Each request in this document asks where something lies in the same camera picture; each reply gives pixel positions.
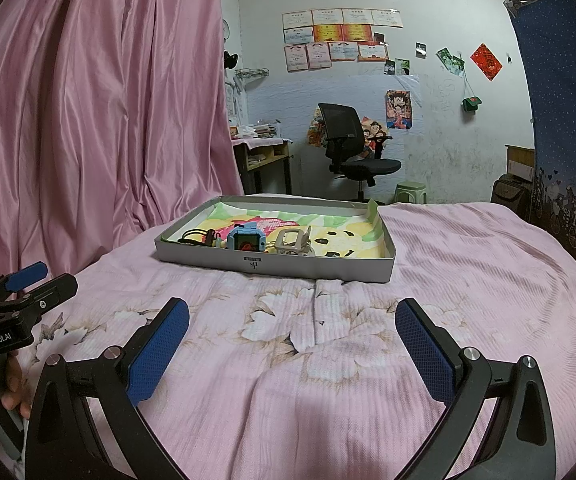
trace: blue toy watch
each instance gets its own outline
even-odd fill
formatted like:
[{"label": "blue toy watch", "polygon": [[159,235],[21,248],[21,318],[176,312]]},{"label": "blue toy watch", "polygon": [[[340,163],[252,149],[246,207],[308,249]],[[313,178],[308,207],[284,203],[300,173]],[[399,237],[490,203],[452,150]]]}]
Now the blue toy watch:
[{"label": "blue toy watch", "polygon": [[226,246],[236,251],[256,251],[263,253],[266,250],[266,235],[257,229],[257,222],[237,224],[228,233]]}]

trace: finger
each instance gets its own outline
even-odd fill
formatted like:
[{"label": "finger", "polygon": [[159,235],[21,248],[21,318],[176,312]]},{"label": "finger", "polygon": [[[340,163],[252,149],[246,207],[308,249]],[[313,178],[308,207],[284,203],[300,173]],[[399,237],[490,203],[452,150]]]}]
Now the finger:
[{"label": "finger", "polygon": [[28,399],[23,399],[21,401],[21,404],[19,405],[19,412],[24,419],[30,419],[30,401]]},{"label": "finger", "polygon": [[14,356],[8,356],[6,361],[6,384],[11,392],[16,392],[21,384],[22,373],[19,361]]},{"label": "finger", "polygon": [[1,403],[7,410],[14,410],[24,396],[24,389],[18,388],[16,392],[6,392],[1,396]]}]

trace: pink curtain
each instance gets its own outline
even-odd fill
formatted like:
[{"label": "pink curtain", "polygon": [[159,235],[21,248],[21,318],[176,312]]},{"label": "pink curtain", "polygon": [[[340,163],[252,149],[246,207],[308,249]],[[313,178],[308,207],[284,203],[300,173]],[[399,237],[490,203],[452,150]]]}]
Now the pink curtain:
[{"label": "pink curtain", "polygon": [[0,6],[0,273],[77,272],[241,194],[220,0]]}]

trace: human hand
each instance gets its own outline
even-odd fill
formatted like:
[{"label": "human hand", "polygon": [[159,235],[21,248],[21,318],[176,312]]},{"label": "human hand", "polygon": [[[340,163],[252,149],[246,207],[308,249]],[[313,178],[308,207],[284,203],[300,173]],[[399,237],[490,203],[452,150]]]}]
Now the human hand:
[{"label": "human hand", "polygon": [[30,392],[21,373],[17,354],[17,350],[8,353],[8,360],[6,361],[6,386],[8,389],[2,394],[1,403],[7,410],[14,410],[18,406],[21,416],[30,418]]}]

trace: pink bedsheet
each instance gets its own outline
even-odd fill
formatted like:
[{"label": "pink bedsheet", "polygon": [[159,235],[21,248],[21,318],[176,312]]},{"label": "pink bedsheet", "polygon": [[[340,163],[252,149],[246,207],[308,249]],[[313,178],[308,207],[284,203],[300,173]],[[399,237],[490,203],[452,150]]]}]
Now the pink bedsheet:
[{"label": "pink bedsheet", "polygon": [[[536,357],[562,478],[576,461],[576,262],[502,206],[380,213],[397,248],[385,285],[161,263],[153,239],[165,226],[151,229],[78,274],[77,296],[45,316],[22,363],[36,381],[51,353],[97,356],[177,296],[190,328],[140,410],[191,480],[392,480],[443,409],[394,330],[394,309],[411,296],[462,346],[496,360]],[[115,465],[128,471],[93,409]],[[486,423],[480,417],[454,472]]]}]

